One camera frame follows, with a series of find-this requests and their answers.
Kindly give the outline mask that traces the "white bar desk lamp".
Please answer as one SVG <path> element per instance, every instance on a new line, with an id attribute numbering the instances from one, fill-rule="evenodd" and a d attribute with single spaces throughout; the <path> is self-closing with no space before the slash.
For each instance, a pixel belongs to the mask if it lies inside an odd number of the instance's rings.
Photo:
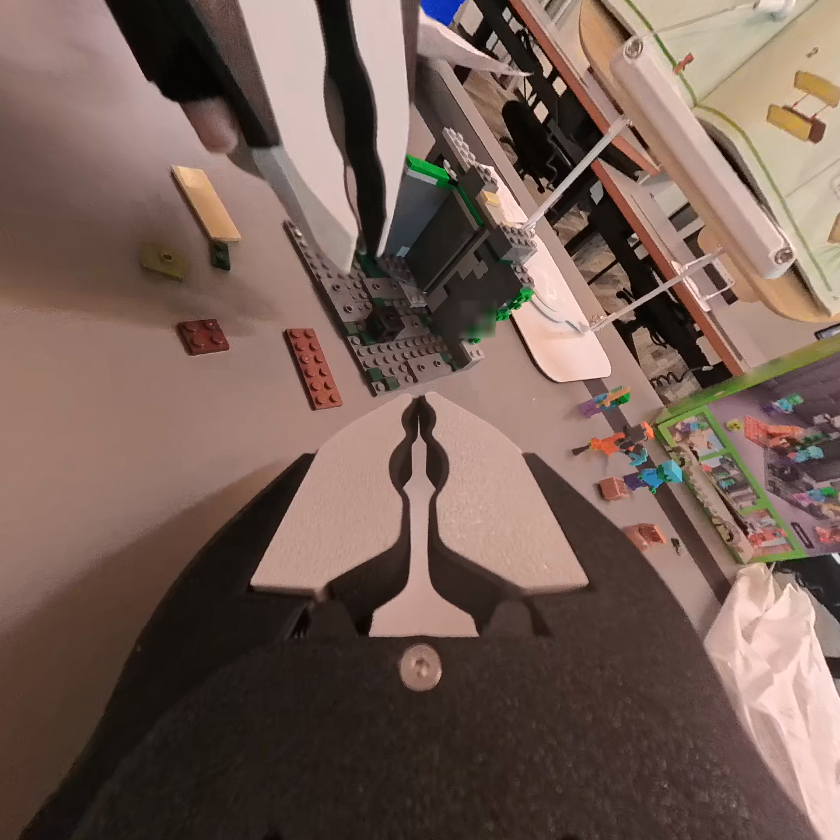
<path id="1" fill-rule="evenodd" d="M 599 154 L 625 129 L 637 128 L 650 143 L 666 172 L 679 185 L 711 230 L 718 247 L 708 255 L 681 265 L 662 286 L 640 297 L 625 312 L 683 286 L 693 275 L 722 256 L 731 258 L 743 276 L 776 281 L 794 264 L 795 247 L 781 227 L 758 202 L 727 163 L 712 138 L 681 98 L 672 72 L 665 72 L 650 36 L 624 41 L 610 59 L 612 92 L 622 113 L 602 138 L 545 198 L 521 226 L 532 230 L 537 222 L 571 189 Z M 539 368 L 554 382 L 602 378 L 612 367 L 596 337 L 622 317 L 591 322 L 568 288 L 545 285 L 538 275 L 534 297 L 512 314 L 515 325 L 533 352 Z"/>

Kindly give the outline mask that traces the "black office chair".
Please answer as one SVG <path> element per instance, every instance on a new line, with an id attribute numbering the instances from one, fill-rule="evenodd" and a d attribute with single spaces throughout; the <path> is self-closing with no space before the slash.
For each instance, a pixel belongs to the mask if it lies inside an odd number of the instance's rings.
<path id="1" fill-rule="evenodd" d="M 507 134 L 500 138 L 513 150 L 513 164 L 520 176 L 530 177 L 539 193 L 554 189 L 569 173 L 568 164 L 560 148 L 553 142 L 525 101 L 508 100 L 501 108 Z"/>

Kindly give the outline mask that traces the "teal toy figure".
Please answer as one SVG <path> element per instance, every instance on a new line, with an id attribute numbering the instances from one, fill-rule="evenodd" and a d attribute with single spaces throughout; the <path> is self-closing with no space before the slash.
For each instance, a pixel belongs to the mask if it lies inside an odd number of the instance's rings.
<path id="1" fill-rule="evenodd" d="M 673 459 L 666 460 L 656 467 L 641 469 L 623 477 L 623 482 L 628 490 L 645 489 L 653 495 L 662 486 L 680 484 L 683 481 L 683 469 L 680 463 Z"/>

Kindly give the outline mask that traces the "purple toy figure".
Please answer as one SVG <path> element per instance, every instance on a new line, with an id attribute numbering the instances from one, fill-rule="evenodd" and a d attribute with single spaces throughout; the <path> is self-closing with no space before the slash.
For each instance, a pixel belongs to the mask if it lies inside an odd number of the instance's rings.
<path id="1" fill-rule="evenodd" d="M 609 392 L 592 396 L 589 400 L 580 403 L 577 410 L 584 417 L 593 417 L 596 414 L 624 405 L 631 399 L 632 390 L 628 386 L 618 386 Z"/>

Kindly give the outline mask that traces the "grey brick castle model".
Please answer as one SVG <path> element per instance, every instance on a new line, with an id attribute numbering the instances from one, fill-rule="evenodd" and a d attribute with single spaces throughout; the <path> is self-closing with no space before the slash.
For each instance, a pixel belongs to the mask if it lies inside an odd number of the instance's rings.
<path id="1" fill-rule="evenodd" d="M 495 170 L 450 128 L 433 153 L 406 156 L 382 255 L 358 250 L 342 271 L 283 224 L 373 396 L 473 368 L 481 341 L 534 294 L 538 241 L 506 220 Z"/>

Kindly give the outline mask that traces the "green purple toy set box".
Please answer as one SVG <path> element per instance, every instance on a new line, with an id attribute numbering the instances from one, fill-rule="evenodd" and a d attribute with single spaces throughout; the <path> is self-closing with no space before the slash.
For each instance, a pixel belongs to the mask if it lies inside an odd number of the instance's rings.
<path id="1" fill-rule="evenodd" d="M 839 338 L 668 406 L 654 421 L 741 564 L 839 548 Z"/>

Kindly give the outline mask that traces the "dark red square plate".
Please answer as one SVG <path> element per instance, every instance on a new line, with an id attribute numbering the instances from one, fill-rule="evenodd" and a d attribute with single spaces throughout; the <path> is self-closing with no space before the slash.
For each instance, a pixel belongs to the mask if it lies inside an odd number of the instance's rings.
<path id="1" fill-rule="evenodd" d="M 227 352 L 228 339 L 215 318 L 178 322 L 175 332 L 190 356 Z"/>

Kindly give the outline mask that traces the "person's left hand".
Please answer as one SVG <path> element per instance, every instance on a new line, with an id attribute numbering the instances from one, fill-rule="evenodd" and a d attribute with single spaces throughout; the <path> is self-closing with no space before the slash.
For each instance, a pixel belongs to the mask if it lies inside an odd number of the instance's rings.
<path id="1" fill-rule="evenodd" d="M 106 5 L 146 80 L 181 107 L 202 146 L 216 154 L 233 151 L 238 126 L 222 84 L 195 38 L 170 13 L 169 2 Z"/>

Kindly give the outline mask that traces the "reddish brown long plate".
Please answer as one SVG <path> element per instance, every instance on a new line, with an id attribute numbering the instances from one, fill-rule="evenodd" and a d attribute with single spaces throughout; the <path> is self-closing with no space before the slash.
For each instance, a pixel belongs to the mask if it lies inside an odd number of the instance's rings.
<path id="1" fill-rule="evenodd" d="M 284 337 L 311 410 L 341 407 L 343 399 L 315 330 L 286 329 Z"/>

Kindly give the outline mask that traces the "brown-edged background desk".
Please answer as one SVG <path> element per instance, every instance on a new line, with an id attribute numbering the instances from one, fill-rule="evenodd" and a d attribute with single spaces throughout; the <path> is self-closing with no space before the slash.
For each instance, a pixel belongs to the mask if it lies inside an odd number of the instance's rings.
<path id="1" fill-rule="evenodd" d="M 576 102 L 568 108 L 559 104 L 547 105 L 552 118 L 558 122 L 566 113 L 585 112 L 583 123 L 592 123 L 594 139 L 600 140 L 622 116 L 604 93 L 601 84 L 590 71 L 578 70 L 570 51 L 556 44 L 555 38 L 543 24 L 545 16 L 540 5 L 536 6 L 536 11 L 532 11 L 527 2 L 503 2 L 502 5 L 510 9 L 511 18 L 519 21 L 522 31 L 528 33 L 529 42 L 534 44 L 536 52 L 532 62 L 545 58 L 549 63 L 550 70 L 545 70 L 544 66 L 540 70 L 532 70 L 532 81 L 542 78 L 538 83 L 538 97 L 541 98 L 549 88 L 554 90 L 555 81 L 561 79 L 565 85 L 564 90 L 569 92 L 568 99 Z M 639 245 L 647 252 L 646 257 L 631 257 L 630 253 L 634 250 L 630 243 L 619 245 L 619 250 L 613 251 L 613 254 L 630 278 L 637 277 L 645 290 L 651 291 L 654 283 L 664 285 L 674 279 L 683 265 L 695 257 L 648 190 L 651 182 L 634 179 L 636 175 L 657 175 L 659 169 L 642 149 L 630 128 L 625 127 L 607 149 L 608 153 L 601 152 L 595 162 L 590 164 L 593 176 L 603 186 L 607 206 L 607 210 L 602 212 L 604 222 L 590 222 L 590 225 L 607 232 L 606 243 L 609 247 L 617 245 L 624 234 L 633 232 L 636 235 Z M 749 364 L 732 348 L 710 314 L 704 311 L 694 288 L 688 282 L 675 284 L 647 301 L 644 306 L 664 314 L 665 304 L 662 300 L 666 297 L 677 301 L 677 308 L 686 314 L 686 326 L 679 328 L 679 332 L 693 332 L 693 341 L 698 350 L 708 349 L 713 358 L 719 358 L 718 369 L 726 370 L 732 376 L 749 370 Z"/>

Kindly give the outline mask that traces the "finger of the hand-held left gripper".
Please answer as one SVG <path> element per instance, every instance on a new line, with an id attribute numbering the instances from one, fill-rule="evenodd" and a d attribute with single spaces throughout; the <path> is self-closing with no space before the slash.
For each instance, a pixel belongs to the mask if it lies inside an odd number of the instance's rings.
<path id="1" fill-rule="evenodd" d="M 373 91 L 363 61 L 369 2 L 239 3 L 277 139 L 258 172 L 310 242 L 349 270 L 373 246 Z"/>
<path id="2" fill-rule="evenodd" d="M 349 1 L 350 65 L 345 148 L 367 253 L 380 256 L 403 177 L 418 47 L 420 3 Z"/>

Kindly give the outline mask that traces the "grey desk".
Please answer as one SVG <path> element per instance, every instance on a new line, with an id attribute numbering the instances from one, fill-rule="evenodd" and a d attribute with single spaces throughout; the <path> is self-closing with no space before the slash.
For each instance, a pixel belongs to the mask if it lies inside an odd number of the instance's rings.
<path id="1" fill-rule="evenodd" d="M 171 174 L 202 169 L 231 270 Z M 103 2 L 2 2 L 2 838 L 83 749 L 193 556 L 303 453 L 390 402 L 363 381 L 264 182 L 207 153 Z M 179 282 L 139 246 L 183 255 Z M 230 349 L 190 356 L 178 322 Z M 343 399 L 312 411 L 284 331 Z"/>

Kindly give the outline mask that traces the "white plastic bag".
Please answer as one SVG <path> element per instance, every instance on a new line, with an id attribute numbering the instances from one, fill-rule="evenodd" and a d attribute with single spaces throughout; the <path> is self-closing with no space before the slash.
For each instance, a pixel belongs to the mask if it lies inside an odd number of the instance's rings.
<path id="1" fill-rule="evenodd" d="M 811 597 L 746 565 L 704 645 L 773 777 L 820 838 L 838 839 L 839 698 Z"/>

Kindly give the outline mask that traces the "tan long tile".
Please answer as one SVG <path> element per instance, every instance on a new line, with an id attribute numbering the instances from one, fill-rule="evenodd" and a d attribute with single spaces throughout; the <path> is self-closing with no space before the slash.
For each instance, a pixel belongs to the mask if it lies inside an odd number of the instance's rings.
<path id="1" fill-rule="evenodd" d="M 173 164 L 171 175 L 208 239 L 228 245 L 241 241 L 238 228 L 204 170 Z"/>

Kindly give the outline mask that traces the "olive square jumper plate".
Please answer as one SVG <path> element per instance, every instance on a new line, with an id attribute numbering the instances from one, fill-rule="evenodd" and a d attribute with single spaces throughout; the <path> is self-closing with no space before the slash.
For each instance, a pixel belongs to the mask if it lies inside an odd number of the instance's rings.
<path id="1" fill-rule="evenodd" d="M 139 246 L 140 266 L 155 274 L 183 282 L 186 279 L 186 259 L 172 248 L 151 242 Z"/>

